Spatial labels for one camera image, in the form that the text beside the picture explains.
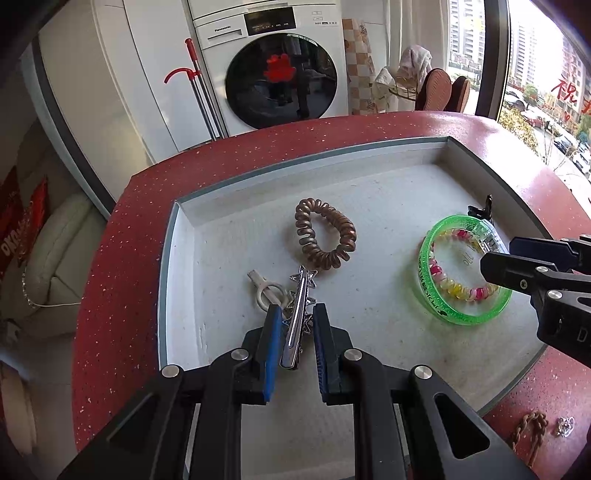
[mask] red countertop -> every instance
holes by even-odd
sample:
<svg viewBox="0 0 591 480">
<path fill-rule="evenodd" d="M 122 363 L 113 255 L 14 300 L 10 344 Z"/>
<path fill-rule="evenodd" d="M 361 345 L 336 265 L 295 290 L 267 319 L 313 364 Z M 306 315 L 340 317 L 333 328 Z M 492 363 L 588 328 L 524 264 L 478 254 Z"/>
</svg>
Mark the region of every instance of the red countertop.
<svg viewBox="0 0 591 480">
<path fill-rule="evenodd" d="M 553 237 L 591 232 L 568 188 L 496 122 L 457 113 L 397 112 L 298 122 L 228 138 L 179 154 L 133 176 L 103 234 L 80 306 L 72 373 L 79 449 L 157 371 L 160 258 L 173 201 L 230 177 L 334 148 L 380 140 L 451 136 L 492 167 L 525 200 Z M 534 470 L 560 478 L 584 445 L 591 423 L 589 369 L 548 348 L 485 419 L 507 437 L 531 410 L 574 416 L 568 439 L 547 436 Z M 519 453 L 527 456 L 529 435 Z"/>
</svg>

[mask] blue gripper pad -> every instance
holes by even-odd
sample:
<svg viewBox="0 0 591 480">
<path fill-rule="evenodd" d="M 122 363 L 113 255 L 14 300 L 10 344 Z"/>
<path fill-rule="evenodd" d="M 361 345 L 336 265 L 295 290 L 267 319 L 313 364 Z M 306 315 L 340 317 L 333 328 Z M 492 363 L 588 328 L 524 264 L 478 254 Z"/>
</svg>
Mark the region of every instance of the blue gripper pad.
<svg viewBox="0 0 591 480">
<path fill-rule="evenodd" d="M 263 386 L 263 397 L 268 402 L 273 395 L 275 388 L 275 378 L 277 377 L 277 368 L 279 367 L 279 355 L 281 349 L 281 309 L 272 309 L 274 312 L 272 318 L 271 339 L 269 340 L 269 350 L 265 360 L 265 383 Z"/>
<path fill-rule="evenodd" d="M 322 399 L 324 400 L 324 396 L 328 392 L 328 385 L 326 375 L 326 358 L 324 357 L 324 347 L 320 339 L 319 326 L 313 329 L 313 334 L 314 351 L 316 352 L 316 369 L 318 370 L 318 387 L 320 388 L 320 395 L 322 395 Z"/>
</svg>

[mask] pink bead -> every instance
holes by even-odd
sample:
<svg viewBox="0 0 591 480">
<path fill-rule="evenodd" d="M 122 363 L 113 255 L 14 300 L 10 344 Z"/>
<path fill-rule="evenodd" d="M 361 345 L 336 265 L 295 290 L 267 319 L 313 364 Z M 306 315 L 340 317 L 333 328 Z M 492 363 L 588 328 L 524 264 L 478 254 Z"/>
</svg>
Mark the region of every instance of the pink bead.
<svg viewBox="0 0 591 480">
<path fill-rule="evenodd" d="M 433 281 L 435 283 L 441 283 L 446 278 L 447 278 L 447 275 L 445 275 L 445 272 L 439 272 L 439 273 L 436 273 L 435 275 L 433 275 Z"/>
</svg>

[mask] green bracelet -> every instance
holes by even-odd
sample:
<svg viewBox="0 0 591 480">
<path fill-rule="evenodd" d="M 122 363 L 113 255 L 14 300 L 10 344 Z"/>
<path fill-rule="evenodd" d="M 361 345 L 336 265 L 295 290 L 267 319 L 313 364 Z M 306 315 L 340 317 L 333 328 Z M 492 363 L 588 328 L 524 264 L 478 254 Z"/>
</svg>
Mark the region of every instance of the green bracelet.
<svg viewBox="0 0 591 480">
<path fill-rule="evenodd" d="M 418 278 L 425 298 L 435 312 L 442 319 L 457 325 L 478 325 L 496 317 L 503 311 L 509 299 L 511 290 L 500 287 L 489 301 L 490 308 L 478 315 L 471 315 L 461 312 L 450 304 L 450 299 L 442 295 L 430 273 L 429 252 L 434 240 L 444 231 L 449 229 L 461 229 L 470 232 L 481 245 L 484 252 L 502 251 L 507 252 L 495 228 L 485 220 L 468 215 L 452 215 L 438 222 L 425 237 L 421 246 L 418 258 Z"/>
</svg>

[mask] brown spiral hair tie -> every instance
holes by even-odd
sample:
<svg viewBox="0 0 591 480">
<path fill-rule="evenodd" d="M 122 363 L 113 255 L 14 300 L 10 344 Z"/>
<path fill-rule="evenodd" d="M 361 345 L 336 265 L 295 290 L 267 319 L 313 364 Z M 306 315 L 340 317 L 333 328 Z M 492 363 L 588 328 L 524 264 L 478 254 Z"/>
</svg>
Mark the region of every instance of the brown spiral hair tie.
<svg viewBox="0 0 591 480">
<path fill-rule="evenodd" d="M 330 253 L 323 251 L 318 246 L 316 232 L 312 228 L 312 212 L 325 217 L 340 233 L 340 243 Z M 317 268 L 322 268 L 323 270 L 339 268 L 340 258 L 348 261 L 350 256 L 347 252 L 355 251 L 357 232 L 355 231 L 353 222 L 335 209 L 335 207 L 331 207 L 328 203 L 322 202 L 322 200 L 314 200 L 312 198 L 303 199 L 295 207 L 295 222 L 297 234 L 303 236 L 300 238 L 301 250 Z"/>
</svg>

